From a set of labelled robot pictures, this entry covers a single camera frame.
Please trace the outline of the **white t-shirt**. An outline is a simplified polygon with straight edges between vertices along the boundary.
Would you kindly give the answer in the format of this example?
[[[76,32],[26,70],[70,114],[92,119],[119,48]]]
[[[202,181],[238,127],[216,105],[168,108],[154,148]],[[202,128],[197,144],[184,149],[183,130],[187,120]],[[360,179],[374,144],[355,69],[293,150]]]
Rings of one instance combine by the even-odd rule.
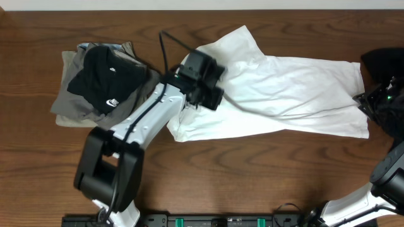
[[[265,55],[242,26],[200,51],[225,66],[216,110],[187,107],[167,128],[178,142],[282,130],[369,137],[354,96],[364,91],[358,62]]]

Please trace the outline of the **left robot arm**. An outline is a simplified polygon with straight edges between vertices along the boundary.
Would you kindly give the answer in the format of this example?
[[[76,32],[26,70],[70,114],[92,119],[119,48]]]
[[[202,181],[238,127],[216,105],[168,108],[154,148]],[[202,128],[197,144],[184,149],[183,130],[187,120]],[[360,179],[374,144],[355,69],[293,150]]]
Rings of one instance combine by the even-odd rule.
[[[74,187],[100,210],[92,216],[65,216],[63,226],[136,226],[134,205],[145,150],[162,127],[186,105],[216,110],[223,89],[217,83],[226,68],[192,50],[184,63],[168,70],[152,95],[135,112],[109,130],[93,128],[74,178]]]

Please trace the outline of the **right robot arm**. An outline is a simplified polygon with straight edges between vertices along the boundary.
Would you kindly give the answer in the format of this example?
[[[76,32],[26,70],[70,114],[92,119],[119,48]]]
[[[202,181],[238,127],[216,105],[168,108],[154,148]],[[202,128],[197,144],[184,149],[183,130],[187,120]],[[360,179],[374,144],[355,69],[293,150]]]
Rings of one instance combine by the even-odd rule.
[[[312,210],[301,226],[365,226],[381,216],[403,215],[403,83],[380,84],[353,97],[359,109],[394,138],[369,182]]]

